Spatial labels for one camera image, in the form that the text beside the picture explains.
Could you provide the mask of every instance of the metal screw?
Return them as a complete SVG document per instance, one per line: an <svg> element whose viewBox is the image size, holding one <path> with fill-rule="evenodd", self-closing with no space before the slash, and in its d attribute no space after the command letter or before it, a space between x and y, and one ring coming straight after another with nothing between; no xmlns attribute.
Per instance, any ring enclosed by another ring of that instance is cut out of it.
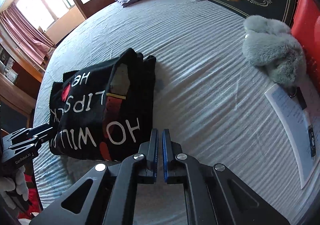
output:
<svg viewBox="0 0 320 225"><path fill-rule="evenodd" d="M136 153L136 154L133 156L133 158L134 158L135 160L142 160L142 159L144 158L144 155L141 154L141 153Z"/></svg>
<svg viewBox="0 0 320 225"><path fill-rule="evenodd" d="M225 169L225 166L223 164L219 163L219 164L216 164L214 168L219 172L223 172Z"/></svg>
<svg viewBox="0 0 320 225"><path fill-rule="evenodd" d="M99 163L94 168L96 169L96 171L102 172L105 170L106 166L103 163Z"/></svg>
<svg viewBox="0 0 320 225"><path fill-rule="evenodd" d="M185 159L187 159L187 155L185 153L180 153L177 155L177 158L179 160L185 160Z"/></svg>

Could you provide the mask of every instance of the red chair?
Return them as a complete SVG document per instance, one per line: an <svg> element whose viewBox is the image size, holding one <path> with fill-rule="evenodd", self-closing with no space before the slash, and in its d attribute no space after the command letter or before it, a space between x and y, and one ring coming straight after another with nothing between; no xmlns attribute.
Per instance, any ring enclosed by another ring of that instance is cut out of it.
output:
<svg viewBox="0 0 320 225"><path fill-rule="evenodd" d="M305 51L307 73L320 92L320 11L313 0L298 1L291 32Z"/></svg>

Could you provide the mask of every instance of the red lip graphic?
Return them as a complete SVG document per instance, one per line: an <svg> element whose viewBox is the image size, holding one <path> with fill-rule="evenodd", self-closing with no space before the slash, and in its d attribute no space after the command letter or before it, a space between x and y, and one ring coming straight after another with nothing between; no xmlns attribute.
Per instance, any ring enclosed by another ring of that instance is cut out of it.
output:
<svg viewBox="0 0 320 225"><path fill-rule="evenodd" d="M99 149L100 149L100 153L101 153L101 156L103 157L103 159L111 161L109 149L108 149L108 146L105 142L101 142L99 144Z"/></svg>
<svg viewBox="0 0 320 225"><path fill-rule="evenodd" d="M66 86L65 89L62 91L61 99L63 102L67 100L68 94L70 92L70 87L71 87L71 84L69 83L69 85Z"/></svg>

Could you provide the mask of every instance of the wrinkled bedsheet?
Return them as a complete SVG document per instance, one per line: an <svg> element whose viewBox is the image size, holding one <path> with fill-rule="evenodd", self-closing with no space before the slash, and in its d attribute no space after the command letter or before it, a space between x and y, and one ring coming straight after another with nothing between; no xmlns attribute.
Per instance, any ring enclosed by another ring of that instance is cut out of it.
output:
<svg viewBox="0 0 320 225"><path fill-rule="evenodd" d="M131 47L154 55L153 126L201 163L223 163L297 224L319 192L319 166L303 190L284 128L264 92L265 73L241 53L243 18L207 0L113 3L77 27L55 50L41 84L35 126L49 120L49 95L62 74L114 58ZM187 224L182 185L139 185L134 224ZM94 161L54 156L48 144L34 160L47 207Z"/></svg>

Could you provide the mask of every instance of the window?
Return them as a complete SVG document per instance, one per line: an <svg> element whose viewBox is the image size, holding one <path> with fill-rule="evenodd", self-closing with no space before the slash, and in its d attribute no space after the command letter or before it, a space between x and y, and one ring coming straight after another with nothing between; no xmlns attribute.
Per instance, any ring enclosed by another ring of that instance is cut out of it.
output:
<svg viewBox="0 0 320 225"><path fill-rule="evenodd" d="M74 6L73 0L19 0L17 7L35 27L46 31Z"/></svg>

